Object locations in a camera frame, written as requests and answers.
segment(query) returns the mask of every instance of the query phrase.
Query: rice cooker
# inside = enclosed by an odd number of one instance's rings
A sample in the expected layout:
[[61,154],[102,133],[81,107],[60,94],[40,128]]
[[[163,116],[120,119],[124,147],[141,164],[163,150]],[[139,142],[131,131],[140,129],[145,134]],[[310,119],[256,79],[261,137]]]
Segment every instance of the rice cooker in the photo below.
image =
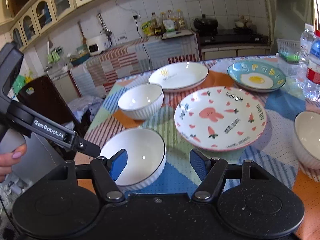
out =
[[98,55],[110,47],[108,36],[104,33],[91,39],[87,39],[87,48],[91,56]]

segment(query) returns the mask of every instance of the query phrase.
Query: plastic water bottle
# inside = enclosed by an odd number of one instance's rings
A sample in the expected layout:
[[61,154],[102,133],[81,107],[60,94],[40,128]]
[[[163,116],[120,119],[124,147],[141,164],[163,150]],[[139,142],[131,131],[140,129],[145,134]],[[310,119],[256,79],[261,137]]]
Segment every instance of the plastic water bottle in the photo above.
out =
[[300,38],[300,62],[297,70],[297,78],[296,84],[298,87],[303,88],[305,85],[305,79],[307,75],[307,68],[308,68],[308,59],[309,53],[311,50],[311,45],[315,40],[316,36],[313,33],[314,27],[310,24],[304,25],[304,32]]
[[303,94],[316,101],[320,96],[320,31],[316,31],[316,39],[311,46],[306,77]]

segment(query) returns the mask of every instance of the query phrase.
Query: red bottle label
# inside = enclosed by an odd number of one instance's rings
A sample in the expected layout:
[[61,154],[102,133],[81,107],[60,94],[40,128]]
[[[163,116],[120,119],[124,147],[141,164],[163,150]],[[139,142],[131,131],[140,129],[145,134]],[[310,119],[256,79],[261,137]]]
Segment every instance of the red bottle label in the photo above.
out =
[[307,78],[311,80],[313,83],[320,85],[320,73],[308,68],[307,70]]

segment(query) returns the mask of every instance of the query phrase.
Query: blue gripper pad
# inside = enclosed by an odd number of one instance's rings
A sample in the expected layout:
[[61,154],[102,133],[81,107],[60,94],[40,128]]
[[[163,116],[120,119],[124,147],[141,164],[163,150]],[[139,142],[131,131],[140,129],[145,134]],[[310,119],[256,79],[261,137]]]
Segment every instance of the blue gripper pad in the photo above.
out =
[[190,164],[199,176],[199,179],[204,180],[205,176],[209,173],[209,170],[205,165],[205,160],[202,159],[193,149],[190,151]]
[[112,160],[112,164],[109,174],[113,180],[117,180],[124,167],[127,165],[128,153],[126,150],[122,149],[113,155],[110,160]]

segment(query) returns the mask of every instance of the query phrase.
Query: pink nail polish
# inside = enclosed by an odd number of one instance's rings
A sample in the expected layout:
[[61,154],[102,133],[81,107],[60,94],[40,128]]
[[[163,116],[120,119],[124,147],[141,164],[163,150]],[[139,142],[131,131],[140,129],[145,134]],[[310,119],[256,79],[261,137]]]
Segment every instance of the pink nail polish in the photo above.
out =
[[18,159],[18,158],[20,158],[22,156],[22,152],[16,152],[16,153],[14,153],[13,155],[12,155],[12,158],[13,159]]

